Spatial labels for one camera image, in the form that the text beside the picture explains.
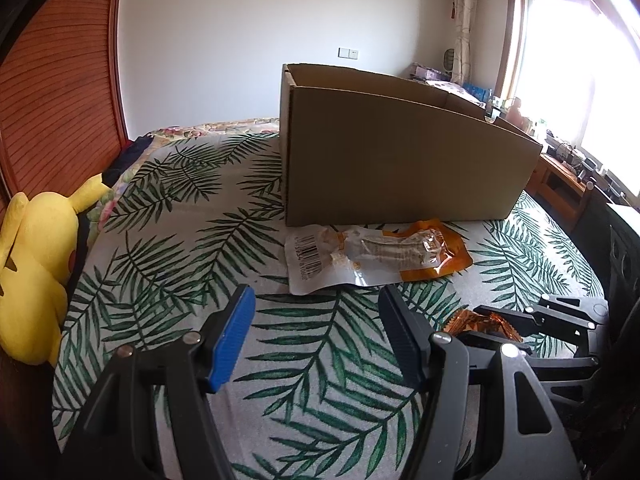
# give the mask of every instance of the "barcode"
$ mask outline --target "barcode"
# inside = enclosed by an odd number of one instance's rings
[[[296,238],[296,256],[300,262],[300,273],[303,280],[310,280],[322,270],[322,261],[314,235]]]

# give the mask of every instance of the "crumpled shiny wrapper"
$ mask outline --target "crumpled shiny wrapper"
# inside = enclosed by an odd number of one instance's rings
[[[444,332],[457,336],[468,330],[482,333],[498,333],[511,341],[522,343],[520,334],[499,314],[492,312],[488,316],[478,314],[466,308],[459,308],[445,323]]]

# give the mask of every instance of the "orange and white wrapper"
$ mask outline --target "orange and white wrapper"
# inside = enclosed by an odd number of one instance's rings
[[[466,269],[473,260],[462,237],[437,219],[399,233],[351,226],[292,229],[285,242],[289,290],[303,296],[319,288],[432,280]]]

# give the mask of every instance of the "leaf print tablecloth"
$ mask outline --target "leaf print tablecloth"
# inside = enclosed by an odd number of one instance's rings
[[[60,445],[114,349],[150,349],[198,329],[238,283],[249,283],[254,323],[232,381],[210,396],[238,478],[398,478],[422,408],[403,385],[377,289],[290,296],[277,122],[195,131],[163,130],[180,140],[146,153],[110,205],[63,327],[52,412]],[[450,225],[475,264],[399,285],[436,327],[461,306],[522,310],[543,292],[602,295],[583,257],[526,193],[504,221]],[[530,342],[542,356],[570,355],[548,337]],[[164,391],[154,393],[166,474],[179,478]]]

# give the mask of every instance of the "red cheek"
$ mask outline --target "red cheek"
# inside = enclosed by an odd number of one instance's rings
[[[76,264],[76,250],[71,251],[69,255],[69,272],[73,272],[74,265]]]

